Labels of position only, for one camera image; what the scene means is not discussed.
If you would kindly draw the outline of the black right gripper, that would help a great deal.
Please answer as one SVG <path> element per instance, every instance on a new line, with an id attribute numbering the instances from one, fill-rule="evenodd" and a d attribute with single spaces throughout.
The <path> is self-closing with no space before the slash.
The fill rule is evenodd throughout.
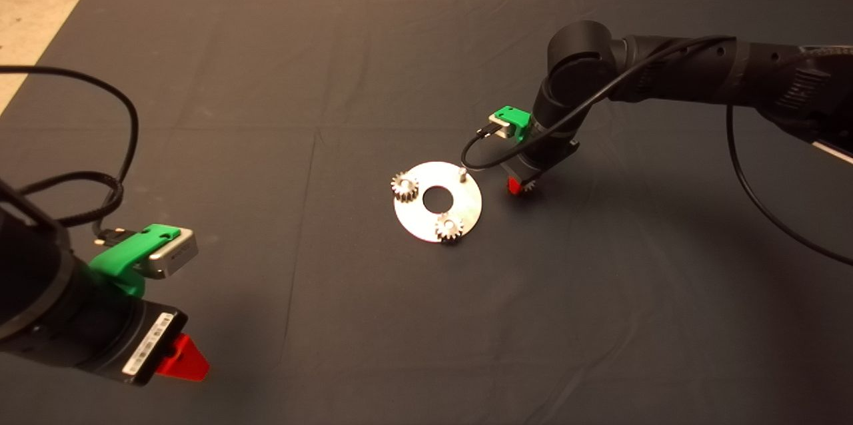
<path id="1" fill-rule="evenodd" d="M 553 167 L 558 166 L 580 146 L 579 141 L 570 140 L 564 148 L 557 148 L 556 152 L 548 152 L 545 158 L 531 158 L 529 154 L 519 154 L 500 165 L 508 173 L 508 192 L 510 195 L 519 197 L 527 192 L 525 186 L 531 186 L 542 174 Z"/>

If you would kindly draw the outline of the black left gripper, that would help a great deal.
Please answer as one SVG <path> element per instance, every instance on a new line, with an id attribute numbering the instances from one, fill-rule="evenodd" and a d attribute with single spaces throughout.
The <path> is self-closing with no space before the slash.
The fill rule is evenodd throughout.
<path id="1" fill-rule="evenodd" d="M 70 314 L 73 368 L 132 386 L 159 376 L 201 382 L 210 364 L 188 334 L 189 317 L 148 300 L 83 304 Z"/>

